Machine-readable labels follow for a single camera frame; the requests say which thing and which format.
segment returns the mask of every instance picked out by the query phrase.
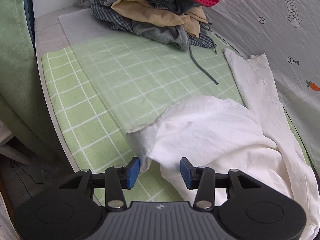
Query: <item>floor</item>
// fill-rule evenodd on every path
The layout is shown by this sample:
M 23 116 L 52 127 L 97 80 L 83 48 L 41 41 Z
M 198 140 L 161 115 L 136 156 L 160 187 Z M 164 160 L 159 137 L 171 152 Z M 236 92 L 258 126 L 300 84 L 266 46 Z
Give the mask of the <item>floor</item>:
M 17 165 L 27 172 L 35 182 L 42 183 L 41 185 L 36 184 L 31 177 L 29 177 L 17 165 L 14 165 L 14 168 L 12 168 L 9 158 L 0 155 L 0 177 L 7 191 L 13 210 L 15 210 L 24 201 L 28 200 L 30 195 L 34 196 L 54 183 L 59 182 L 68 175 L 74 173 L 67 158 L 57 158 L 54 162 L 48 163 L 40 159 L 15 137 L 7 144 L 32 159 L 33 164 L 31 166 L 25 166 L 21 163 L 17 163 Z M 30 195 L 23 186 L 19 176 Z

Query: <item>blue gripper pad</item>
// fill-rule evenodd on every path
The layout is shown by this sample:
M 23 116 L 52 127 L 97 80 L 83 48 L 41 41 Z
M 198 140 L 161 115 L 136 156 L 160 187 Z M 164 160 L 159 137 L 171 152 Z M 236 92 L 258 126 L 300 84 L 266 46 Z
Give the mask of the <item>blue gripper pad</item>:
M 140 172 L 140 160 L 138 158 L 128 171 L 128 189 L 132 189 Z
M 186 165 L 186 163 L 183 161 L 183 159 L 180 160 L 180 173 L 184 180 L 184 184 L 186 184 L 186 187 L 188 189 L 191 188 L 191 173 L 190 169 Z

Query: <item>white cloth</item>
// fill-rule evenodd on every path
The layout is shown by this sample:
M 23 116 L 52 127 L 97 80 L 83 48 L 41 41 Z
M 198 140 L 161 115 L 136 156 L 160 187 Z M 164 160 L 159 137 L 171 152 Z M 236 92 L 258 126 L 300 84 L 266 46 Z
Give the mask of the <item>white cloth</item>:
M 268 60 L 265 55 L 244 60 L 229 49 L 224 52 L 248 109 L 209 96 L 172 106 L 152 124 L 127 135 L 141 170 L 148 168 L 150 159 L 158 162 L 161 175 L 192 203 L 196 190 L 184 185 L 182 157 L 218 173 L 240 169 L 297 201 L 307 214 L 301 239 L 313 239 L 320 221 L 317 182 L 290 131 Z M 225 190 L 216 189 L 215 198 L 215 205 L 225 202 Z

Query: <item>green checkered mat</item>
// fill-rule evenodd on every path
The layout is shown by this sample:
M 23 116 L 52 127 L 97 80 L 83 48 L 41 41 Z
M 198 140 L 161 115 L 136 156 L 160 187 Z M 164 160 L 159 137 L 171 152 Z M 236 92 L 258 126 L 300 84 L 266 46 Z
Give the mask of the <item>green checkered mat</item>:
M 218 54 L 214 54 L 214 61 L 211 61 L 210 67 L 208 64 L 205 65 L 220 83 L 215 86 L 213 95 L 218 98 L 231 98 L 244 104 L 221 52 L 225 46 L 219 41 L 216 42 Z M 203 54 L 210 54 L 212 58 L 212 50 L 200 50 L 203 50 Z M 126 136 L 96 92 L 72 48 L 45 54 L 42 57 L 42 65 L 54 113 L 78 167 L 101 173 L 114 165 L 126 165 L 133 157 Z M 304 155 L 307 156 L 289 118 L 288 122 Z M 104 190 L 95 190 L 95 195 L 104 205 Z M 124 195 L 128 203 L 132 200 L 182 200 L 173 186 L 161 177 L 160 167 L 155 162 L 147 172 L 139 175 L 132 190 L 124 190 Z
M 174 103 L 195 95 L 242 99 L 221 49 L 192 46 L 198 63 L 217 85 L 192 62 L 189 51 L 131 33 L 119 32 L 73 46 L 84 71 L 124 132 L 150 123 Z

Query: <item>crosshair symbol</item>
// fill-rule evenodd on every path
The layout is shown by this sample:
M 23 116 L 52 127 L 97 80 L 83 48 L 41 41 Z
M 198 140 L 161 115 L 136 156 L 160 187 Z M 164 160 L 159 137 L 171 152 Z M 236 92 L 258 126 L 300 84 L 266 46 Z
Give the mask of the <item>crosshair symbol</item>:
M 159 210 L 163 210 L 165 208 L 165 205 L 159 204 L 159 205 L 155 206 L 155 208 L 157 208 Z
M 294 62 L 293 57 L 288 57 L 288 62 L 292 64 Z
M 260 22 L 261 24 L 265 24 L 265 23 L 266 23 L 266 20 L 265 20 L 263 17 L 260 17 L 260 18 L 259 18 L 259 22 Z

